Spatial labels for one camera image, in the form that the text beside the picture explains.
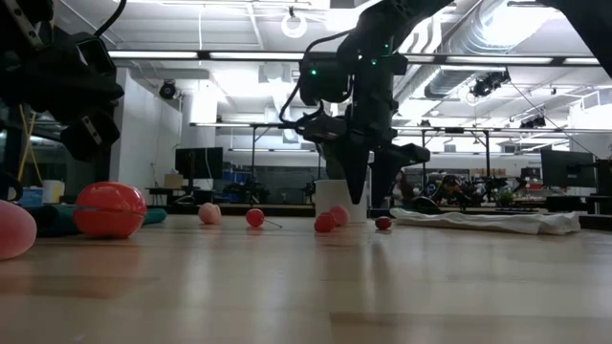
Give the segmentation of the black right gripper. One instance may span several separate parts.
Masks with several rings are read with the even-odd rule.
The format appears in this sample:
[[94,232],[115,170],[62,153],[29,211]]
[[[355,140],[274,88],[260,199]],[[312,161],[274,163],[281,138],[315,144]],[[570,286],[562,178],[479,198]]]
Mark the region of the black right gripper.
[[351,112],[344,116],[346,130],[323,144],[327,175],[332,180],[346,181],[353,204],[361,201],[369,160],[369,151],[362,145],[382,146],[369,164],[373,207],[382,204],[403,167],[430,160],[429,150],[422,146],[391,143],[397,134],[391,128],[397,108],[393,78],[389,61],[359,61],[353,72]]

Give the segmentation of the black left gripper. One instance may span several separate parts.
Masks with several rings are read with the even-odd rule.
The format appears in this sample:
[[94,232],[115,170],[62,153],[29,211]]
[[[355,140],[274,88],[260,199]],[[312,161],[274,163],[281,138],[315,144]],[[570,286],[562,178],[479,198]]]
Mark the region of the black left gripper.
[[116,72],[99,37],[70,34],[9,66],[9,104],[27,103],[55,116],[79,116],[124,95]]

